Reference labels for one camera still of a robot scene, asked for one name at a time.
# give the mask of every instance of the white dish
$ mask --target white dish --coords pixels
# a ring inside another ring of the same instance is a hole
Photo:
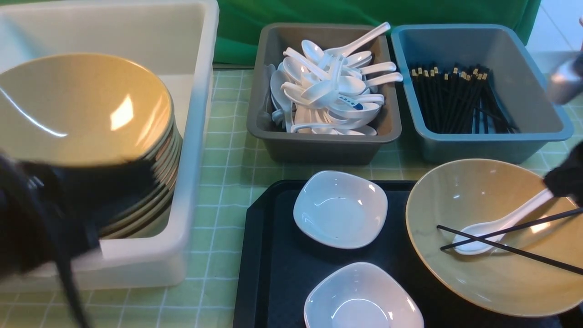
[[[348,173],[321,171],[302,188],[293,216],[300,230],[317,242],[355,249],[381,232],[387,205],[378,185]]]
[[[423,328],[409,294],[381,268],[353,263],[329,275],[304,305],[306,328]]]

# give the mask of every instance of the black tray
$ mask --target black tray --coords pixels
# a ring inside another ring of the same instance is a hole
[[[375,183],[389,199],[387,220],[375,241],[356,250],[324,246],[296,226],[293,206],[305,181],[277,182],[249,207],[234,328],[305,327],[304,302],[312,289],[337,269],[358,261],[376,264],[396,279],[428,328],[583,327],[581,307],[559,316],[520,318],[482,309],[455,295],[425,268],[409,241],[405,204],[415,183]]]

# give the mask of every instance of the stack of bowls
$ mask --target stack of bowls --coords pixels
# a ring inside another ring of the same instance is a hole
[[[152,163],[148,188],[100,204],[102,238],[151,235],[167,220],[182,138],[168,90],[146,68],[90,53],[30,61],[0,74],[0,116],[0,149],[17,160]]]

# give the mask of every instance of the blue plastic tray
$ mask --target blue plastic tray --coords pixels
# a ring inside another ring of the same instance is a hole
[[[561,106],[547,100],[545,77],[511,29],[482,24],[403,25],[392,30],[391,40],[425,160],[444,163],[490,158],[522,163],[547,142],[567,140],[573,135],[573,124]],[[431,62],[441,69],[451,69],[456,63],[490,68],[498,100],[522,133],[430,131],[417,102],[410,67]]]

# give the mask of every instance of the white plastic bin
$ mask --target white plastic bin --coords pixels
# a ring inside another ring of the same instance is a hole
[[[103,254],[75,261],[81,289],[174,285],[186,275],[185,247],[197,201],[219,7],[216,0],[85,0],[0,7],[0,72],[46,55],[99,52],[151,69],[168,87],[184,137],[178,182],[164,231],[102,240]],[[46,265],[0,292],[58,289]]]

